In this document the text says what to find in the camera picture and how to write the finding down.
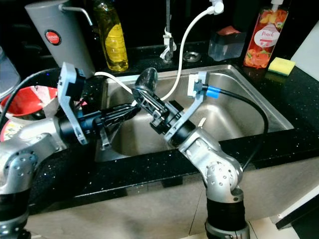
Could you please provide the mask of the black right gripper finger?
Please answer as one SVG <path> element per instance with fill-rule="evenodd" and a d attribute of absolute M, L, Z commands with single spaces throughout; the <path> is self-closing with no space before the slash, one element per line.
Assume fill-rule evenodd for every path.
<path fill-rule="evenodd" d="M 146 110 L 152 117 L 150 125 L 152 127 L 160 126 L 160 100 L 159 99 L 137 99 L 138 105 Z"/>
<path fill-rule="evenodd" d="M 141 109 L 146 110 L 154 118 L 165 116 L 168 113 L 168 108 L 164 102 L 150 89 L 135 87 L 132 89 L 132 93 L 137 105 Z"/>

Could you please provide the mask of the metal spoon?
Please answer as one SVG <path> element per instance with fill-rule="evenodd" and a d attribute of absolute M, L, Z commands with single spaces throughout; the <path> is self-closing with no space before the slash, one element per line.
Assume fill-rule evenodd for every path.
<path fill-rule="evenodd" d="M 135 82 L 132 93 L 135 99 L 142 97 L 142 93 L 148 93 L 151 96 L 156 95 L 158 82 L 158 72 L 156 68 L 148 67 L 143 70 Z"/>

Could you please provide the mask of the chrome faucet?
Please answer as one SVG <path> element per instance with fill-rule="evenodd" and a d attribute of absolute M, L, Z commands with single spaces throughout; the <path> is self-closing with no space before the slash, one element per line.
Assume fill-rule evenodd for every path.
<path fill-rule="evenodd" d="M 162 35 L 164 43 L 164 51 L 160 54 L 160 58 L 166 64 L 171 63 L 173 59 L 173 53 L 177 48 L 174 42 L 174 38 L 170 31 L 171 22 L 171 0 L 165 0 L 165 27 L 164 34 Z"/>

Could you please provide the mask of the round metal hole cap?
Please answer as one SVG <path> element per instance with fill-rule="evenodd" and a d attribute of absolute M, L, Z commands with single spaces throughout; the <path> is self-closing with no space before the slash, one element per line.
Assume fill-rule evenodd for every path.
<path fill-rule="evenodd" d="M 185 52 L 182 59 L 186 62 L 198 62 L 201 60 L 201 54 L 194 51 Z"/>

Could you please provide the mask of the yellow dish soap bottle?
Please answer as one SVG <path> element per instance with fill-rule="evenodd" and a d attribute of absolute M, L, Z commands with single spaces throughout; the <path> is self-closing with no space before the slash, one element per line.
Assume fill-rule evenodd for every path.
<path fill-rule="evenodd" d="M 121 21 L 111 0 L 94 0 L 93 14 L 97 22 L 100 45 L 109 70 L 123 72 L 128 69 L 125 37 Z"/>

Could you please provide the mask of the red bowl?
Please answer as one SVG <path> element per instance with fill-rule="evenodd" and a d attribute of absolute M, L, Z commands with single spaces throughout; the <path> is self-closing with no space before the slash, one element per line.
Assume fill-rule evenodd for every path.
<path fill-rule="evenodd" d="M 10 119 L 41 120 L 57 114 L 58 90 L 47 86 L 29 86 L 18 91 L 6 116 Z"/>

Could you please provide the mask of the stainless steel sink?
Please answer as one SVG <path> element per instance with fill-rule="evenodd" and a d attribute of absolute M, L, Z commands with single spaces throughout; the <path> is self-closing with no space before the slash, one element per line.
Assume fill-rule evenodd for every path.
<path fill-rule="evenodd" d="M 180 80 L 175 78 L 177 71 L 158 73 L 156 94 L 162 97 L 169 93 L 169 100 L 175 100 L 188 109 L 194 99 L 187 95 L 188 78 L 205 72 L 206 84 L 246 97 L 259 105 L 268 117 L 269 132 L 292 129 L 293 125 L 266 100 L 246 77 L 233 66 L 219 65 L 182 70 Z M 137 76 L 121 77 L 121 82 L 109 81 L 103 88 L 102 105 L 113 107 L 130 103 L 133 96 L 126 87 L 133 87 Z M 162 135 L 150 126 L 151 116 L 144 110 L 134 118 L 125 121 L 115 134 L 110 135 L 110 146 L 102 150 L 96 148 L 97 162 L 114 161 L 127 157 L 171 150 Z M 250 105 L 224 94 L 218 98 L 207 97 L 191 116 L 190 120 L 211 134 L 218 141 L 238 137 L 255 136 L 263 131 L 260 114 Z"/>

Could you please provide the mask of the red rimmed floral plate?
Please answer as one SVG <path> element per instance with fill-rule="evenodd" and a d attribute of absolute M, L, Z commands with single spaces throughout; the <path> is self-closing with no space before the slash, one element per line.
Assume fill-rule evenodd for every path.
<path fill-rule="evenodd" d="M 7 119 L 0 130 L 0 142 L 9 140 L 13 135 L 17 134 L 25 125 L 27 121 L 13 121 Z"/>

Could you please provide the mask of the clear plastic sponge box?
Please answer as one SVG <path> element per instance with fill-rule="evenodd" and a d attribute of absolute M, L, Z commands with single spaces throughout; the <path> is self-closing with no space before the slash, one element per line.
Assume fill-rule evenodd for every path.
<path fill-rule="evenodd" d="M 219 36 L 216 31 L 210 33 L 209 57 L 214 61 L 238 58 L 242 54 L 247 33 Z"/>

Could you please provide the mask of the beige cabinet front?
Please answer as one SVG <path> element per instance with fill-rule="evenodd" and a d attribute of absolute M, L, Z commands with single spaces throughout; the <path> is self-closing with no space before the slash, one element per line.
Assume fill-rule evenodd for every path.
<path fill-rule="evenodd" d="M 314 159 L 246 172 L 241 188 L 250 236 L 266 238 L 270 218 L 317 186 Z M 42 239 L 204 238 L 205 205 L 201 177 L 191 175 L 182 185 L 142 185 L 130 196 L 31 216 L 26 228 Z"/>

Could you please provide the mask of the silver metal pot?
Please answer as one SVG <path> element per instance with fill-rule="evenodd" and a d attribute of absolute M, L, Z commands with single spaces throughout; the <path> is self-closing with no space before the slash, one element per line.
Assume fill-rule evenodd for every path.
<path fill-rule="evenodd" d="M 6 94 L 6 91 L 10 89 L 10 67 L 9 59 L 6 54 L 0 48 L 0 97 Z"/>

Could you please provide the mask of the red sponge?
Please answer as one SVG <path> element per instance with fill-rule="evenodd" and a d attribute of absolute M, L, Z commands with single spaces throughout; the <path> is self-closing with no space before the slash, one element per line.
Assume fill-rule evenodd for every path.
<path fill-rule="evenodd" d="M 239 33 L 241 32 L 235 29 L 233 26 L 226 26 L 216 31 L 216 34 L 219 36 L 226 36 L 226 35 L 239 34 Z"/>

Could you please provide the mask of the grey container with spout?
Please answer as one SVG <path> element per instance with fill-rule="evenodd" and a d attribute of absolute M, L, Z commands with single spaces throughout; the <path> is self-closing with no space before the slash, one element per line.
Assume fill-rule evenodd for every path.
<path fill-rule="evenodd" d="M 46 0 L 27 4 L 25 10 L 59 67 L 68 62 L 88 77 L 94 75 L 81 29 L 82 25 L 94 25 L 86 9 L 73 6 L 71 0 Z"/>

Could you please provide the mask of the red peach soap bottle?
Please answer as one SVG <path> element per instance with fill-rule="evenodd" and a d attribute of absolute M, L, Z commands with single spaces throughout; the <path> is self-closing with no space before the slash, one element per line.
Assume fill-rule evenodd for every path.
<path fill-rule="evenodd" d="M 271 6 L 260 10 L 244 57 L 244 66 L 267 68 L 289 16 L 287 9 L 281 6 L 283 2 L 284 0 L 271 0 Z"/>

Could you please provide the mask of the yellow green sponge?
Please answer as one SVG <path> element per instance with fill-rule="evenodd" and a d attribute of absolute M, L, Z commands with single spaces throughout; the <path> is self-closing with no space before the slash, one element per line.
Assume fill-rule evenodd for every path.
<path fill-rule="evenodd" d="M 280 57 L 275 57 L 269 64 L 268 71 L 287 77 L 293 70 L 296 63 Z"/>

